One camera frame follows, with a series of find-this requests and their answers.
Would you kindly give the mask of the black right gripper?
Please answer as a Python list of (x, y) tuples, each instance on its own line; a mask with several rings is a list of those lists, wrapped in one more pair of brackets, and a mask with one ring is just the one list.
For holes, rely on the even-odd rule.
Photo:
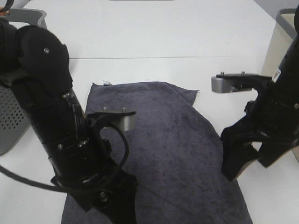
[(265, 168), (299, 145), (299, 135), (243, 117), (221, 133), (223, 160), (221, 171), (233, 181), (253, 162)]

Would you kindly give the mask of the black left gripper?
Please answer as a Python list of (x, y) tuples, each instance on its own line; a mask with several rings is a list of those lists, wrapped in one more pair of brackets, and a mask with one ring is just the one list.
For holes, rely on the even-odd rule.
[(52, 183), (67, 191), (83, 211), (99, 211), (112, 224), (135, 224), (137, 178), (116, 163), (65, 163), (54, 167)]

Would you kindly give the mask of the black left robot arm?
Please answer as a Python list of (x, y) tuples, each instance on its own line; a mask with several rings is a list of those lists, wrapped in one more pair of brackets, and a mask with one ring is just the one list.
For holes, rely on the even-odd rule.
[(12, 90), (54, 169), (51, 185), (1, 172), (24, 184), (67, 193), (113, 224), (134, 224), (137, 178), (122, 170), (124, 132), (134, 111), (86, 115), (72, 89), (67, 47), (50, 31), (0, 21), (0, 84)]

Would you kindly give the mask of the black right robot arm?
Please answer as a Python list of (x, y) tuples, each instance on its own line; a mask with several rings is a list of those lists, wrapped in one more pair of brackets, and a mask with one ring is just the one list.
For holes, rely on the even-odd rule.
[(252, 162), (269, 167), (299, 145), (299, 37), (295, 36), (273, 77), (219, 74), (225, 92), (257, 90), (245, 116), (223, 129), (221, 171), (232, 181)]

